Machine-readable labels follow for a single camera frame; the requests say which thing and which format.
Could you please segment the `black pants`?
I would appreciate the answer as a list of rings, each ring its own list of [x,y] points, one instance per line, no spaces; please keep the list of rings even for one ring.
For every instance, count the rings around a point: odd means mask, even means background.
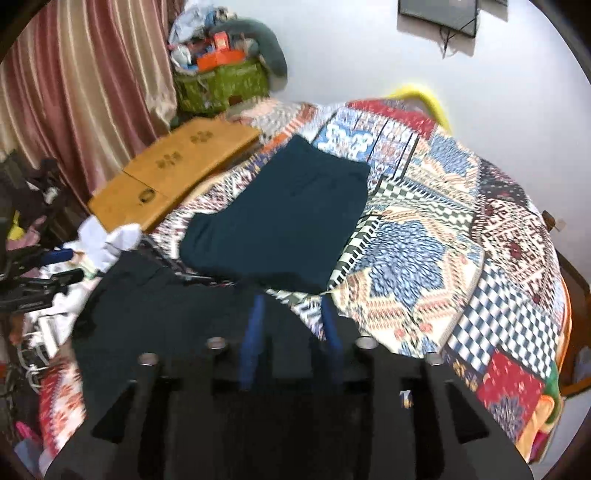
[[[86,417],[100,418],[114,404],[140,354],[187,360],[211,337],[242,339],[257,300],[264,303],[273,377],[310,378],[315,336],[289,307],[249,284],[187,283],[142,254],[124,253],[92,291],[71,335]]]

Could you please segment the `white cloth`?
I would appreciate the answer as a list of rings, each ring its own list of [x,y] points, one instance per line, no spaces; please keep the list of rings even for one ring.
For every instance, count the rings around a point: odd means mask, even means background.
[[[107,232],[96,216],[85,219],[79,226],[77,238],[63,244],[71,249],[78,265],[90,277],[106,273],[119,259],[122,252],[137,248],[143,232],[137,223],[116,227]]]

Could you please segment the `folded dark teal pants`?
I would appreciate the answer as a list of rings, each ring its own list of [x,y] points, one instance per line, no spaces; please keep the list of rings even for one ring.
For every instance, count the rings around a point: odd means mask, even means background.
[[[180,260],[219,279],[321,293],[363,213],[369,174],[296,135],[228,207],[193,216]]]

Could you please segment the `colourful patchwork bedspread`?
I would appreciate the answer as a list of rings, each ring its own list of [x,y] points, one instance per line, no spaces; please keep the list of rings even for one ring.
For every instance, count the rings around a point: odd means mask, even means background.
[[[153,240],[177,260],[190,221],[224,211],[291,136],[370,165],[369,203],[327,286],[392,351],[440,352],[524,457],[561,411],[570,300],[540,212],[501,169],[389,99],[338,106],[252,100],[226,119],[263,149],[195,189]]]

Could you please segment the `wooden lap table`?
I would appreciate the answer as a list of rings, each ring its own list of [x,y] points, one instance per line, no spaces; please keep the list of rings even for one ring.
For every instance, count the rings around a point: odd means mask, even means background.
[[[201,181],[259,145],[259,129],[194,118],[132,159],[89,201],[108,232],[127,224],[152,231]]]

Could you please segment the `pink striped curtain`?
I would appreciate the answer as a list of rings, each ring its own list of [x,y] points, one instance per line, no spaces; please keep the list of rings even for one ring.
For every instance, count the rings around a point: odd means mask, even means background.
[[[1,63],[1,154],[54,158],[81,203],[168,133],[180,1],[50,1]]]

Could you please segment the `yellow pillow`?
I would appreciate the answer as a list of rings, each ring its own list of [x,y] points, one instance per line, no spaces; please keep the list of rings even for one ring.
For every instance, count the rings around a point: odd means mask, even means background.
[[[389,97],[396,100],[416,100],[421,102],[430,116],[450,135],[453,134],[452,125],[442,103],[428,87],[410,83],[403,84],[394,88]]]

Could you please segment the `green patterned storage bag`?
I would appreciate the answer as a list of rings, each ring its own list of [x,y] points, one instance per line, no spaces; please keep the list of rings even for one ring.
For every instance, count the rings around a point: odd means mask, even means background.
[[[257,60],[216,67],[195,74],[174,74],[179,110],[212,116],[253,97],[266,97],[269,79]]]

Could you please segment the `grey neck pillow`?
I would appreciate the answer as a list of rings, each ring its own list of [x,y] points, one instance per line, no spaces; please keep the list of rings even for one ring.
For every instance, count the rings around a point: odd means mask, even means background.
[[[252,19],[231,19],[221,25],[221,30],[231,36],[238,36],[256,42],[257,55],[273,76],[287,78],[287,60],[283,49],[269,27]]]

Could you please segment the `orange box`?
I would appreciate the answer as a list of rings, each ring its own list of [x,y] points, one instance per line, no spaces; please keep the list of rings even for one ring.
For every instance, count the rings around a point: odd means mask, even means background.
[[[240,63],[246,58],[242,50],[215,50],[197,59],[197,71],[204,73],[217,67]]]

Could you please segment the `black framed wall picture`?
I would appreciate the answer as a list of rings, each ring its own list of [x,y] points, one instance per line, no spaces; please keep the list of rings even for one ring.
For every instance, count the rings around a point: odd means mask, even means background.
[[[478,0],[400,0],[399,13],[434,23],[467,37],[478,31]]]

